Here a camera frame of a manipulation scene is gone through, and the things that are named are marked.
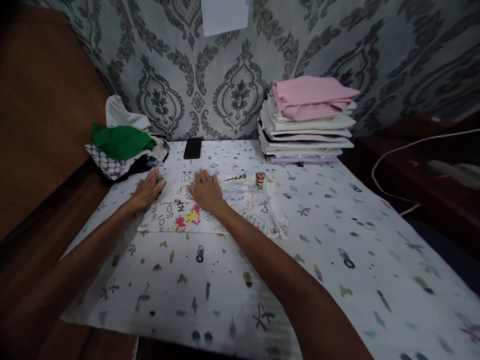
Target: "white bed sheet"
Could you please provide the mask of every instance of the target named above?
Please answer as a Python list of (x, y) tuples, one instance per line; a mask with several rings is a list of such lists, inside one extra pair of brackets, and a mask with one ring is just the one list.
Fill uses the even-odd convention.
[[(265, 172), (276, 182), (290, 222), (288, 239), (273, 241), (329, 291), (375, 359), (480, 357), (477, 296), (343, 164), (270, 164), (253, 140), (204, 141), (196, 160), (183, 160), (184, 149), (185, 142), (171, 144), (161, 173), (203, 167), (219, 174)], [(145, 176), (115, 185), (67, 252)], [(63, 319), (241, 358), (301, 359), (282, 306), (229, 235), (139, 233), (141, 219), (138, 214), (125, 224)]]

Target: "damask wallpaper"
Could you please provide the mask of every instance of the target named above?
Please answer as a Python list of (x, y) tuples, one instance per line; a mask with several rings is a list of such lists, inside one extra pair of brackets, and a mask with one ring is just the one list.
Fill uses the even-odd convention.
[(111, 93), (171, 140), (249, 139), (274, 80), (356, 88), (355, 135), (480, 98), (480, 1), (251, 0), (204, 37), (200, 0), (29, 0), (61, 10)]

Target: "pink shirt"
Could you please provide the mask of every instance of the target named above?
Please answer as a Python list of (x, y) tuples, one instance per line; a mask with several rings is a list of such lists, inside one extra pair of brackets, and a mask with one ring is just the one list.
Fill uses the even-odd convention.
[(327, 118), (343, 113), (360, 91), (333, 77), (300, 76), (274, 81), (271, 86), (279, 114), (295, 121)]

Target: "hand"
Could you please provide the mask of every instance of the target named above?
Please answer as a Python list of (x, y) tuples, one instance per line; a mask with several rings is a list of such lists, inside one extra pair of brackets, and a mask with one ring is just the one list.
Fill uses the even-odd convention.
[(202, 208), (211, 213), (226, 204), (222, 198), (222, 190), (220, 189), (217, 175), (210, 177), (207, 170), (201, 170), (200, 173), (195, 173), (195, 188), (188, 186), (190, 194), (195, 199), (196, 203)]
[(125, 205), (130, 206), (133, 211), (137, 212), (157, 200), (167, 183), (163, 179), (157, 182), (158, 176), (159, 170), (157, 168), (150, 171), (145, 180), (142, 179), (138, 182), (135, 192)]

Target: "black smartphone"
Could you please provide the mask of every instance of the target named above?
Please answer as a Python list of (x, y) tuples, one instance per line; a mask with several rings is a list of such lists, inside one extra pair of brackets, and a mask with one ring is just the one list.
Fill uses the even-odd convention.
[(202, 138), (192, 137), (186, 141), (184, 159), (200, 159), (200, 151), (202, 149)]

